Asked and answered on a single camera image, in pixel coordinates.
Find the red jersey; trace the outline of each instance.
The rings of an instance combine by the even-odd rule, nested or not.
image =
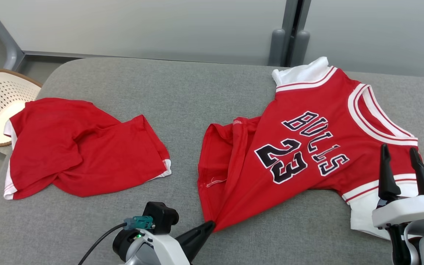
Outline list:
[[[198,167],[204,218],[221,230],[310,188],[350,203],[377,189],[382,143],[397,184],[416,186],[409,150],[417,138],[388,119],[370,85],[336,67],[280,85],[261,117],[207,129]]]

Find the basket rim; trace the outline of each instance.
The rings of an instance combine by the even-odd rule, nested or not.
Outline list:
[[[42,88],[42,84],[41,84],[41,83],[39,83],[39,82],[37,82],[37,81],[33,80],[33,79],[32,79],[32,78],[30,78],[30,77],[26,77],[26,76],[25,76],[25,75],[23,75],[23,74],[19,74],[18,72],[14,72],[14,71],[7,70],[7,69],[0,69],[0,73],[6,73],[6,74],[12,74],[12,75],[15,75],[15,76],[17,76],[17,77],[19,77],[19,78],[22,78],[22,79],[24,79],[24,80],[26,80],[26,81],[29,81],[29,82],[31,82],[32,84],[34,84],[34,85],[36,85],[36,86],[38,86],[38,87]],[[10,145],[11,145],[11,141],[4,142],[4,143],[0,143],[0,147],[6,147],[6,146],[10,146]]]

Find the white stripe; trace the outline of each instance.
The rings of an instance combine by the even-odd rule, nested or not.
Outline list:
[[[338,68],[336,67],[332,67],[329,69],[329,72],[327,74],[325,74],[325,77],[318,81],[315,82],[313,84],[300,84],[299,82],[296,84],[288,84],[288,85],[284,85],[284,86],[280,86],[278,87],[278,89],[276,89],[276,93],[277,92],[281,92],[281,91],[286,91],[286,90],[295,90],[295,89],[306,89],[306,88],[312,88],[312,87],[319,87],[323,84],[325,84],[331,77],[332,75],[337,71]]]
[[[414,173],[398,174],[398,175],[395,175],[393,178],[395,179],[397,184],[399,184],[399,183],[417,183],[417,176]],[[342,196],[343,200],[347,200],[347,199],[349,199],[353,196],[356,196],[360,193],[363,193],[364,191],[368,191],[371,188],[378,187],[378,186],[379,186],[379,180],[371,181],[370,183],[366,183],[364,185],[361,185],[358,188],[354,188],[353,190],[348,191],[347,193],[343,194],[343,196]]]
[[[387,138],[390,138],[390,139],[410,139],[410,137],[408,137],[406,134],[403,134],[403,133],[401,133],[400,131],[397,133],[397,134],[395,134],[395,136],[394,135],[390,135],[390,134],[385,134],[385,133],[383,133],[382,131],[379,131],[378,129],[375,129],[373,126],[372,126],[372,124],[370,124],[370,122],[368,122],[365,118],[364,118],[364,116],[363,116],[363,114],[361,113],[361,111],[360,111],[360,109],[359,109],[359,97],[362,95],[363,96],[363,100],[364,100],[364,103],[366,104],[366,107],[369,109],[369,111],[371,112],[371,114],[376,118],[376,119],[378,119],[381,123],[382,123],[382,125],[385,125],[384,124],[384,122],[386,122],[387,123],[387,120],[385,120],[383,117],[382,117],[382,115],[378,112],[378,110],[375,108],[375,105],[374,104],[372,104],[372,100],[371,100],[371,96],[370,96],[370,93],[369,93],[369,89],[371,89],[371,86],[370,85],[367,85],[367,86],[365,86],[359,93],[358,93],[358,95],[356,96],[356,100],[355,100],[355,105],[356,105],[356,112],[358,113],[358,117],[364,122],[364,124],[366,125],[366,126],[368,126],[372,131],[375,131],[375,132],[377,132],[377,133],[379,133],[379,134],[382,134],[382,136],[383,137],[387,137]]]
[[[394,144],[394,145],[418,146],[418,139],[417,138],[408,137],[408,136],[405,136],[405,137],[396,137],[396,136],[391,136],[391,135],[388,135],[388,134],[384,134],[383,132],[378,131],[377,129],[375,129],[372,125],[370,125],[369,122],[367,122],[364,119],[364,117],[362,116],[360,110],[357,107],[358,107],[358,99],[361,96],[361,93],[360,92],[363,89],[367,89],[368,87],[370,87],[370,86],[365,85],[365,84],[359,84],[354,89],[354,91],[351,93],[351,95],[348,98],[348,109],[350,111],[351,117],[356,122],[356,124],[365,133],[367,133],[369,136],[371,136],[372,138],[374,138],[376,140],[379,140],[381,142],[390,143],[390,144]]]
[[[161,173],[160,175],[152,178],[151,180],[154,180],[156,178],[164,178],[166,176],[171,175],[171,160],[170,159],[163,160],[163,165],[165,165],[166,171]]]
[[[5,199],[12,199],[14,197],[14,193],[17,191],[17,188],[15,188],[14,183],[12,182],[11,178],[11,159],[9,160],[9,163],[7,164],[7,171],[6,171],[6,180],[4,183],[4,195],[3,197]]]
[[[392,124],[390,124],[382,116],[382,114],[378,111],[378,109],[375,107],[374,103],[372,102],[371,94],[369,92],[367,92],[367,90],[364,90],[362,96],[363,96],[365,105],[367,106],[367,108],[371,112],[372,116],[374,116],[376,119],[378,119],[384,127],[386,127],[391,133],[393,133],[397,137],[407,136],[406,134],[404,134],[403,132],[401,132],[397,128],[393,127]]]
[[[15,134],[14,127],[12,126],[11,120],[7,120],[4,125],[4,134],[11,137],[12,149],[14,150],[15,142],[17,141],[17,135]],[[6,171],[6,180],[4,183],[4,194],[3,197],[5,199],[13,199],[14,193],[16,193],[17,188],[15,188],[14,183],[11,178],[11,158],[7,163],[7,171]]]
[[[379,103],[378,103],[378,102],[377,102],[377,100],[375,99],[374,90],[372,90],[372,87],[371,87],[371,86],[369,86],[369,90],[370,90],[370,93],[368,93],[368,94],[370,94],[371,98],[374,100],[374,102],[372,102],[372,100],[371,100],[371,104],[372,104],[372,106],[373,106],[373,105],[374,105],[374,103],[375,103],[375,107],[376,107],[376,111],[377,111],[377,113],[382,114],[382,116],[384,116],[384,122],[387,122],[387,123],[388,123],[386,127],[387,127],[389,130],[390,130],[390,127],[392,127],[394,130],[402,131],[402,132],[404,132],[404,133],[406,133],[406,134],[410,135],[411,137],[414,137],[414,135],[413,135],[413,134],[411,134],[409,131],[406,131],[406,130],[404,130],[403,128],[401,128],[400,126],[396,125],[396,124],[395,124],[395,122],[392,122],[392,121],[389,119],[389,117],[387,117],[387,114],[385,114],[384,110],[382,110],[381,106],[379,105]]]

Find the metal frame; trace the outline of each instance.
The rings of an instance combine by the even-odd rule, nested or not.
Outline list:
[[[294,18],[297,13],[298,0],[287,0],[284,8],[282,28],[275,29],[271,37],[271,49],[269,51],[268,66],[286,66],[289,47],[292,45],[292,31]]]
[[[305,53],[307,52],[308,41],[310,40],[310,32],[305,31],[305,21],[307,20],[308,10],[310,9],[311,0],[300,0],[301,6],[297,20],[297,25],[294,25],[296,33],[293,36],[293,43],[289,46],[287,54],[286,66],[294,67],[303,65]]]
[[[6,62],[3,68],[11,71],[16,71],[24,59],[24,52],[19,45],[11,37],[7,29],[0,21],[0,39],[6,47]]]

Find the robotic arm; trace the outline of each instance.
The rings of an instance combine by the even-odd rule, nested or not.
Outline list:
[[[176,210],[162,202],[149,202],[143,216],[151,217],[153,223],[146,229],[128,230],[126,226],[112,244],[125,265],[190,265],[215,228],[215,223],[208,221],[172,238],[168,234],[178,223]]]
[[[410,150],[417,176],[418,196],[401,197],[390,168],[386,144],[381,146],[379,203],[372,211],[374,227],[388,231],[394,265],[424,265],[424,164],[415,148]]]

